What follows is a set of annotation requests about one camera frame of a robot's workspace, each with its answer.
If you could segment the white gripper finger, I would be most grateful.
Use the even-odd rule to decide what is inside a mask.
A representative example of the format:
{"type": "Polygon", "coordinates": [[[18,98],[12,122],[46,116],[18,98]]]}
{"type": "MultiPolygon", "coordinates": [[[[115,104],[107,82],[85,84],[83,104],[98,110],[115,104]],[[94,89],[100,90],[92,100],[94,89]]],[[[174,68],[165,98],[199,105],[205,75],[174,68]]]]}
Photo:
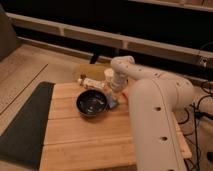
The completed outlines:
{"type": "Polygon", "coordinates": [[[117,93],[117,94],[115,94],[115,101],[119,104],[119,98],[120,98],[120,94],[119,93],[117,93]]]}
{"type": "Polygon", "coordinates": [[[113,101],[112,93],[107,93],[107,99],[108,99],[109,102],[113,101]]]}

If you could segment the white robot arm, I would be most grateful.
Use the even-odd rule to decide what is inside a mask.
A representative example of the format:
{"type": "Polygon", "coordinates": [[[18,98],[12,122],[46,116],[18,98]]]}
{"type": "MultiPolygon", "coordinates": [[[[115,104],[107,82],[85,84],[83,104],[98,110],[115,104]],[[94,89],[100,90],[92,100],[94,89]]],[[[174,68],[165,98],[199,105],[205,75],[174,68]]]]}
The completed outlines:
{"type": "Polygon", "coordinates": [[[138,171],[187,171],[173,112],[194,99],[194,86],[179,75],[137,65],[131,56],[111,60],[110,86],[122,91],[134,80],[128,105],[138,171]]]}

